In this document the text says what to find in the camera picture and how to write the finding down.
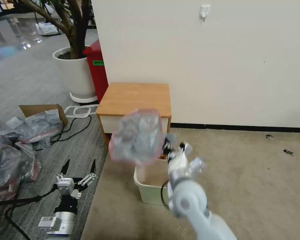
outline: reflective floor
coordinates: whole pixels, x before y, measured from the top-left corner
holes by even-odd
[[[0,60],[40,44],[46,37],[38,34],[35,19],[0,18]]]

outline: green label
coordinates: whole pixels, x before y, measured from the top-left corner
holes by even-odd
[[[94,66],[104,66],[104,63],[102,60],[92,60],[92,64]]]

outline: red trash bin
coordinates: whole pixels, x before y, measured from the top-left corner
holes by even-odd
[[[108,88],[108,80],[106,70],[104,68],[99,40],[85,49],[83,51],[83,54],[87,56],[94,88],[96,90],[96,95],[100,103],[104,93]]]

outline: white wall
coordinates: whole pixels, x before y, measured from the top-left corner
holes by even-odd
[[[169,83],[172,122],[300,127],[300,0],[92,5],[109,82]]]

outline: cardboard box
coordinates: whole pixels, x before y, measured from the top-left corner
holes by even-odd
[[[59,118],[63,122],[63,125],[66,126],[68,124],[68,119],[66,115],[64,114],[64,111],[62,107],[59,104],[48,104],[48,105],[19,105],[19,108],[23,112],[25,117],[30,117],[32,115],[48,111],[48,110],[53,110],[53,109],[58,109],[59,112]]]

